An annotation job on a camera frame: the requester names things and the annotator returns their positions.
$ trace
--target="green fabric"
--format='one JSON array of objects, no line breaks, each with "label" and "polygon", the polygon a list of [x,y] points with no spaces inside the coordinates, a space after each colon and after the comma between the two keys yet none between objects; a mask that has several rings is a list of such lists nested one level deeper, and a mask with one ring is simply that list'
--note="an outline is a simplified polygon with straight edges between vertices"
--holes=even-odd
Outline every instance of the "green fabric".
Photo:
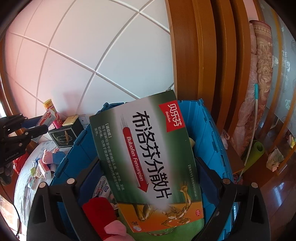
[{"label": "green fabric", "polygon": [[133,233],[120,211],[119,219],[126,226],[127,233],[130,234],[135,241],[191,241],[194,236],[202,230],[205,224],[205,221],[202,218],[197,221],[175,227],[174,230],[168,234],[154,236],[148,233]]},{"label": "green fabric", "polygon": [[248,170],[263,155],[264,151],[265,149],[261,142],[254,140],[246,167],[244,168],[244,172]]}]

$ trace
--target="red bag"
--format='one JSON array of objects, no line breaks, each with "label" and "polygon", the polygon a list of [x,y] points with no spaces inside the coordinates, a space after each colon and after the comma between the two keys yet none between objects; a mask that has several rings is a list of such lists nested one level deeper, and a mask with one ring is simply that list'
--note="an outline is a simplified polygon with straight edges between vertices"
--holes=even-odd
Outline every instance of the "red bag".
[{"label": "red bag", "polygon": [[13,169],[15,170],[15,172],[19,175],[20,174],[20,171],[22,169],[22,167],[24,166],[26,160],[28,159],[29,157],[29,153],[26,152],[25,154],[23,154],[22,156],[16,158],[14,161],[13,161]]}]

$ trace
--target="silver screw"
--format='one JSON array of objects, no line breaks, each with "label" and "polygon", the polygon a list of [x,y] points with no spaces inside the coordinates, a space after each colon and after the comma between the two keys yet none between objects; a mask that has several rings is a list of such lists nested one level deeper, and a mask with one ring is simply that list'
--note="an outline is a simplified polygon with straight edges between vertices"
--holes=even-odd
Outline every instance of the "silver screw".
[{"label": "silver screw", "polygon": [[251,186],[252,186],[253,188],[257,188],[257,187],[258,187],[258,184],[257,184],[257,183],[251,183]]},{"label": "silver screw", "polygon": [[44,188],[45,186],[46,186],[46,183],[45,182],[42,182],[42,183],[39,184],[39,187],[40,188]]},{"label": "silver screw", "polygon": [[75,179],[74,178],[69,178],[68,180],[67,180],[67,183],[68,184],[73,184],[75,182]]},{"label": "silver screw", "polygon": [[228,178],[223,178],[222,181],[224,184],[230,184],[230,180]]}]

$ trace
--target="blue plastic crate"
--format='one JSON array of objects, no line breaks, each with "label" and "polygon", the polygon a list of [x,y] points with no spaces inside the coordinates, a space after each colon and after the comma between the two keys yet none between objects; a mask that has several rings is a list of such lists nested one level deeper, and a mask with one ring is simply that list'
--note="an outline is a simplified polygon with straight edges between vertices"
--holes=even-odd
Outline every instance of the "blue plastic crate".
[{"label": "blue plastic crate", "polygon": [[[211,115],[203,104],[203,100],[178,101],[178,103],[185,121],[188,135],[195,141],[195,145],[193,147],[194,155],[201,157],[209,168],[215,170],[221,178],[226,177],[233,181],[231,167],[222,140]],[[105,103],[104,107],[98,111],[98,113],[121,104],[123,103]],[[54,178],[52,185],[63,183],[69,177],[77,177],[78,173],[83,168],[86,168],[95,156],[96,148],[89,125],[78,136],[71,151],[58,167],[57,177]],[[99,164],[97,164],[81,187],[80,196],[78,198],[79,205],[82,206],[91,198],[101,176],[101,169]],[[208,222],[215,210],[215,206],[214,204],[209,203],[203,193],[202,202],[205,221]],[[227,234],[232,228],[237,210],[238,206],[235,204],[219,240],[223,240],[227,237]],[[73,229],[72,227],[68,227],[69,222],[64,221],[64,224],[67,232],[71,233]]]}]

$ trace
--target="red plush toy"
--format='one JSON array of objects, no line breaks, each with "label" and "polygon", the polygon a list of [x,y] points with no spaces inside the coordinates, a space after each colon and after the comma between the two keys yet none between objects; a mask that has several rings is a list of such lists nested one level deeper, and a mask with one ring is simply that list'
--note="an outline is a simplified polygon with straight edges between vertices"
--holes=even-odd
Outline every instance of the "red plush toy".
[{"label": "red plush toy", "polygon": [[82,206],[82,209],[102,240],[134,241],[126,233],[126,227],[122,222],[117,220],[115,211],[106,198],[92,198]]}]

